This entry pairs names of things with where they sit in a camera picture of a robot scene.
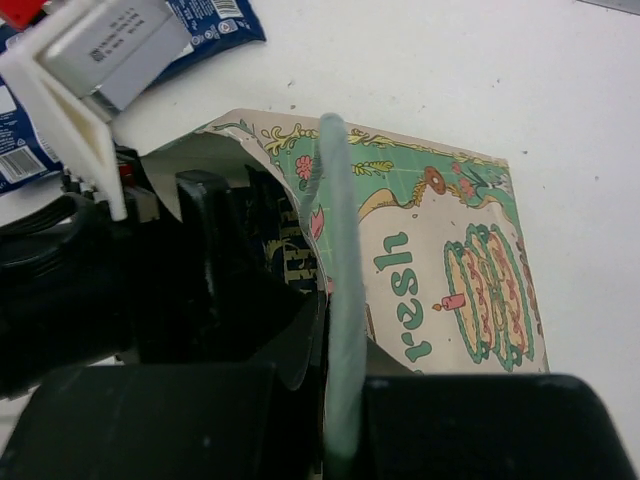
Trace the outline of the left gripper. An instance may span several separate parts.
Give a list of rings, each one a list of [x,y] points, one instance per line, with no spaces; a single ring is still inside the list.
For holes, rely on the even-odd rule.
[[[155,191],[135,150],[118,147],[116,158],[124,220],[112,219],[95,188],[65,174],[58,199],[1,229],[5,395],[27,393],[52,370],[112,356],[244,361],[306,301],[259,264],[224,177],[178,173],[182,225],[166,208],[143,221],[142,203]]]

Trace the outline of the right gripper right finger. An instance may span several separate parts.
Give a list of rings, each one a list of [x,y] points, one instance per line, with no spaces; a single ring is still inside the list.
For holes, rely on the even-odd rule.
[[[372,344],[362,479],[634,479],[609,413],[559,374],[418,374]]]

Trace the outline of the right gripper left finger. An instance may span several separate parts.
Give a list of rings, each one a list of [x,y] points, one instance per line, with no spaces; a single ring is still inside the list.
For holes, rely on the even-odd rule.
[[[49,374],[1,456],[5,479],[309,479],[318,463],[326,298],[252,359]]]

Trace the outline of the green paper bag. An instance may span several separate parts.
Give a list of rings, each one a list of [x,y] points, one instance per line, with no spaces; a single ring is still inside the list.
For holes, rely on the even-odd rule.
[[[342,122],[235,111],[144,156],[178,213],[177,173],[248,185],[246,166],[284,188],[318,260],[318,288],[346,271],[358,233],[368,337],[416,373],[548,370],[508,165]]]

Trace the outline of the blue white snack bag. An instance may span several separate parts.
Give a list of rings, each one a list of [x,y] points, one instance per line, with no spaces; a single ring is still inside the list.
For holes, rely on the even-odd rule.
[[[166,4],[182,22],[190,40],[152,86],[232,48],[266,41],[248,0],[170,0]]]

